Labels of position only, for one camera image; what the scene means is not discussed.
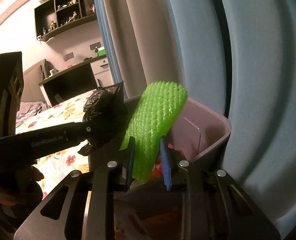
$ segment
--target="beige curtain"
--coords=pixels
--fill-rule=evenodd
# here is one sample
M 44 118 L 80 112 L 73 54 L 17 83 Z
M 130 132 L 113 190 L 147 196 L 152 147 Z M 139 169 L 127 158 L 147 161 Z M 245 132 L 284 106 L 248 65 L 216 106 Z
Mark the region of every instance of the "beige curtain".
M 165 0 L 103 0 L 128 97 L 154 81 L 182 83 Z

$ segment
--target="beige headboard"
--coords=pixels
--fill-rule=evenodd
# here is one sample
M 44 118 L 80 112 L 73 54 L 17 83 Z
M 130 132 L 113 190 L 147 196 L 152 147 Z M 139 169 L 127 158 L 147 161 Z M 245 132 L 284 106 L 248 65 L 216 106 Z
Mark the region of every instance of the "beige headboard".
M 42 67 L 45 64 L 46 59 L 43 59 L 23 72 L 24 88 L 21 102 L 46 102 L 39 86 L 43 77 Z

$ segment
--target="floral bedsheet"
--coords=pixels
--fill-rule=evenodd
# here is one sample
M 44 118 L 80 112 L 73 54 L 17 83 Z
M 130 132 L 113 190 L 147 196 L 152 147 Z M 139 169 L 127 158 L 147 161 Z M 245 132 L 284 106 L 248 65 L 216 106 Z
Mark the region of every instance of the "floral bedsheet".
M 94 90 L 91 90 L 78 95 L 31 117 L 17 127 L 16 133 L 24 133 L 63 123 L 81 122 L 84 115 L 83 106 L 93 92 Z M 82 173 L 89 171 L 88 157 L 78 154 L 78 150 L 86 144 L 87 141 L 84 141 L 78 146 L 37 160 L 37 164 L 34 166 L 44 175 L 44 179 L 39 182 L 43 191 L 43 198 L 71 171 L 80 170 Z

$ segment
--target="desk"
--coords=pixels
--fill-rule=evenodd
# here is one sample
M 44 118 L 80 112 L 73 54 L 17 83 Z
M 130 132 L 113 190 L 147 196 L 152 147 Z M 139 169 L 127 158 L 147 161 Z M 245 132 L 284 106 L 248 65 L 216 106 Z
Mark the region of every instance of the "desk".
M 46 103 L 49 106 L 57 105 L 77 95 L 83 94 L 98 87 L 92 66 L 94 62 L 107 60 L 106 55 L 91 58 L 57 74 L 46 78 L 39 83 Z M 111 75 L 108 64 L 107 72 Z

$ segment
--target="human hand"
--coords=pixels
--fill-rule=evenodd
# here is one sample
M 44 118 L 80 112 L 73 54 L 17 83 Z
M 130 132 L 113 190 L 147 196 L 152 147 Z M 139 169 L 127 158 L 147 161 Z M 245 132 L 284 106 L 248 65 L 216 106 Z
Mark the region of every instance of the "human hand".
M 36 167 L 31 166 L 31 168 L 32 168 L 33 181 L 40 181 L 44 179 L 43 174 Z M 16 193 L 0 185 L 0 204 L 4 206 L 13 206 L 16 204 L 27 204 L 27 202 L 30 202 L 30 201 L 32 202 L 35 202 L 36 200 L 38 201 L 39 198 L 41 198 L 40 199 L 40 202 L 41 202 L 42 196 L 40 197 L 40 193 L 37 191 L 38 189 L 36 189 L 36 187 L 34 186 L 33 189 L 29 190 L 27 193 Z

